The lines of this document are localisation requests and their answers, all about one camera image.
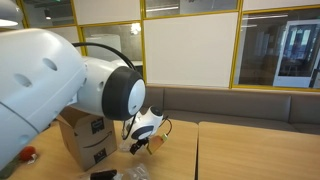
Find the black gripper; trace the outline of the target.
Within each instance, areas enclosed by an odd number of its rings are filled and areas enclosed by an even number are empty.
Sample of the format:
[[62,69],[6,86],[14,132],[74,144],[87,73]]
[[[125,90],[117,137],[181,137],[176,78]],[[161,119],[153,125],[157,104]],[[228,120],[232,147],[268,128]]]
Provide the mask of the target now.
[[130,153],[134,155],[143,145],[146,145],[149,142],[147,138],[138,140],[136,143],[134,143],[130,148]]

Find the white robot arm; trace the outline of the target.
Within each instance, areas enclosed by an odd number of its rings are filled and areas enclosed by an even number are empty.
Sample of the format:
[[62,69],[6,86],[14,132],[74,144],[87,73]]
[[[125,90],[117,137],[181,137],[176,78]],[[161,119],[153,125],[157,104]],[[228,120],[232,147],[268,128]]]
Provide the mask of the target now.
[[0,33],[1,169],[67,106],[123,121],[136,141],[157,132],[163,113],[141,112],[146,86],[128,57],[112,47],[118,60],[83,56],[80,45],[45,29]]

